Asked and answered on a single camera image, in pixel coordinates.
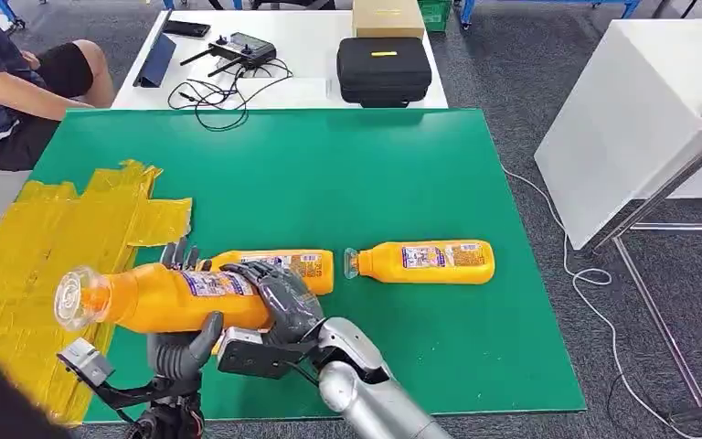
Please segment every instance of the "black case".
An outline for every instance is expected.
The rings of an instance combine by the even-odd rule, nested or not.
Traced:
[[[426,96],[431,68],[419,38],[346,38],[337,50],[337,78],[346,102],[407,107]]]

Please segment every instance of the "orange bottle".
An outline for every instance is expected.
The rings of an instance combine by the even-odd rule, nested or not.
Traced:
[[[208,260],[197,263],[198,269]],[[332,252],[328,250],[254,250],[221,253],[210,259],[211,270],[219,270],[226,263],[263,261],[282,268],[290,268],[302,276],[308,290],[316,295],[332,292],[335,281]]]
[[[494,276],[491,244],[478,240],[384,242],[371,250],[346,249],[346,278],[380,282],[484,284]]]
[[[223,313],[225,327],[270,325],[260,296],[235,273],[169,270],[161,263],[118,274],[79,267],[63,276],[55,293],[55,318],[71,331],[93,322],[141,333],[194,331],[212,311]]]

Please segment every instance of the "gray carpet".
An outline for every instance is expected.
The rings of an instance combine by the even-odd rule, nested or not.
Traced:
[[[137,0],[14,0],[29,29],[14,35],[23,48],[40,51],[85,37],[101,44],[116,84],[121,84],[160,3]],[[190,7],[206,8],[202,0]],[[656,2],[643,2],[636,16],[649,16]],[[451,16],[448,31],[430,35],[441,79],[451,106],[484,110],[502,161],[542,186],[532,159],[540,139],[569,94],[574,81],[621,6],[541,5],[484,2],[475,8],[473,26],[461,31]],[[588,411],[574,414],[449,416],[440,423],[457,438],[673,438],[622,389],[605,410],[612,365],[610,332],[571,289],[560,268],[560,230],[547,207],[529,187],[511,181],[521,218],[537,257],[550,301],[571,355]],[[702,200],[666,203],[663,220],[702,219]],[[650,232],[627,235],[661,311],[702,386],[702,235],[666,236]],[[662,339],[654,332],[644,304],[620,258],[608,248],[600,256],[576,255],[573,267],[598,265],[612,272],[610,287],[585,287],[585,293],[620,333],[620,353],[634,387],[659,410],[691,404],[684,382]],[[683,427],[702,434],[702,422]],[[117,425],[85,426],[81,437],[117,437]],[[342,422],[210,423],[207,437],[349,437]]]

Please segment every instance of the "green table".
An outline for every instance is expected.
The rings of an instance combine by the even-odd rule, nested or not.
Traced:
[[[235,113],[204,113],[224,124]],[[585,409],[548,294],[479,110],[252,111],[211,133],[192,112],[71,112],[31,178],[72,181],[126,158],[161,167],[156,198],[194,199],[190,241],[210,257],[229,249],[335,252],[335,290],[321,299],[383,352],[432,413]],[[491,242],[484,285],[381,284],[342,274],[346,247],[383,241]],[[158,259],[141,250],[137,263]],[[117,328],[110,383],[141,385],[144,336]],[[203,377],[208,419],[331,414],[297,374],[283,380]],[[96,399],[86,422],[117,420]]]

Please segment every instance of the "yellow plastic sheet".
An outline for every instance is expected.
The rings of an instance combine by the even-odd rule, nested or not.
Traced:
[[[106,352],[113,326],[65,331],[53,315],[55,287],[77,265],[117,273],[133,265],[136,246],[189,232],[191,199],[149,199],[160,172],[132,160],[97,169],[81,197],[69,182],[28,181],[1,219],[0,367],[57,422],[81,422],[90,390],[55,354],[77,337]]]

